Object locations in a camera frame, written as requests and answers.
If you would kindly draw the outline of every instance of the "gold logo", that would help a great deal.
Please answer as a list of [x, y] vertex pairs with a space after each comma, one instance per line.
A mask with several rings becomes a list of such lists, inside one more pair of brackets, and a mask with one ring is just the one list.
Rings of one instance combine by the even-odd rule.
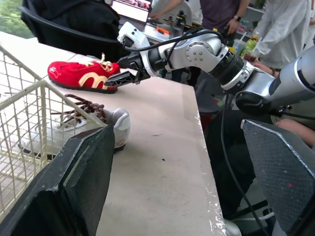
[[101, 82], [103, 82], [103, 88], [102, 89], [107, 89], [107, 86], [105, 86], [105, 83], [108, 80], [108, 78], [106, 76], [103, 76], [103, 75], [98, 75], [95, 72], [90, 72], [90, 73], [87, 73], [84, 76], [82, 76], [81, 79], [79, 80], [79, 85], [82, 87], [84, 85], [84, 83], [89, 78], [93, 78], [94, 79], [93, 84], [92, 84], [92, 88], [93, 89], [97, 88], [97, 86]]

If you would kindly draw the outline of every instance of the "hand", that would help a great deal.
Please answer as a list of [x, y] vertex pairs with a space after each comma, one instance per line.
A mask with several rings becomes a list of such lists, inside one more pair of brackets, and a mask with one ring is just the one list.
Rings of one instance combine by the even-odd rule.
[[313, 146], [315, 144], [315, 131], [291, 119], [282, 119], [276, 123], [276, 126], [295, 133], [307, 145]]
[[232, 33], [235, 33], [236, 30], [238, 29], [238, 26], [239, 26], [239, 22], [236, 20], [236, 19], [232, 19], [230, 20], [228, 23], [227, 23], [227, 26], [229, 26], [229, 29], [228, 29], [228, 34], [232, 34]]
[[252, 65], [272, 75], [272, 69], [270, 69], [268, 66], [264, 65], [260, 61], [255, 60], [254, 62], [252, 62]]
[[161, 14], [159, 14], [159, 13], [150, 13], [149, 14], [149, 17], [150, 18], [152, 18], [153, 20], [159, 20], [159, 18], [161, 18], [162, 17], [162, 15]]

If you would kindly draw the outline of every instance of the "window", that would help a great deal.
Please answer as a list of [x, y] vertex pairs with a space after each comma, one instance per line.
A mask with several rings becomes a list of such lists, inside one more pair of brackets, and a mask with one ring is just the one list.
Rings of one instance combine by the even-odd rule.
[[21, 12], [17, 9], [22, 0], [0, 0], [0, 31], [23, 38], [34, 37], [21, 20]]

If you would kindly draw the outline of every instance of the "white sneaker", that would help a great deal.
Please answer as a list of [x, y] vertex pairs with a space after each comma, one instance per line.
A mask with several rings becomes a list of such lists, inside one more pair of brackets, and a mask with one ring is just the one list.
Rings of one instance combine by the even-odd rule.
[[[112, 112], [104, 109], [104, 105], [92, 103], [72, 94], [67, 94], [66, 97], [79, 100], [80, 102], [77, 102], [76, 105], [81, 105], [81, 109], [95, 120], [99, 120], [105, 124], [114, 124], [115, 151], [124, 149], [130, 132], [130, 117], [125, 109], [118, 108]], [[59, 115], [59, 117], [52, 122], [47, 122], [48, 159], [56, 156], [69, 138], [81, 132], [100, 127], [99, 124], [87, 120], [76, 110], [65, 113], [67, 115], [52, 113], [52, 115]], [[27, 141], [22, 140], [21, 149], [23, 152], [31, 153], [33, 150], [34, 154], [40, 157], [39, 153], [43, 147], [40, 138], [38, 126], [36, 126], [31, 131], [31, 141], [29, 139]]]

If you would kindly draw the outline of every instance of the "red shoe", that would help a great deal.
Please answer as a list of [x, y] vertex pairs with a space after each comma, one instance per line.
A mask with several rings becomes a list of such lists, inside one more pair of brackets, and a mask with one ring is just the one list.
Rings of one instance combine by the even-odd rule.
[[120, 67], [109, 61], [77, 62], [56, 61], [48, 67], [48, 77], [56, 85], [65, 89], [76, 89], [101, 93], [115, 93], [116, 87], [105, 85], [107, 79], [114, 74], [120, 73]]

